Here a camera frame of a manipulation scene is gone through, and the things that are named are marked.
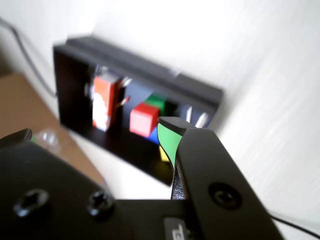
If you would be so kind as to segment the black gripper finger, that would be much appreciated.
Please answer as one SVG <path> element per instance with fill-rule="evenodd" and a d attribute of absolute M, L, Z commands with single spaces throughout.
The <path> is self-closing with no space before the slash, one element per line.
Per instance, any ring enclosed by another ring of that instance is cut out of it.
<path fill-rule="evenodd" d="M 282 235 L 217 135 L 179 117 L 158 119 L 158 141 L 177 170 L 202 240 L 280 240 Z"/>
<path fill-rule="evenodd" d="M 130 239 L 112 198 L 30 135 L 24 129 L 0 140 L 1 239 Z"/>

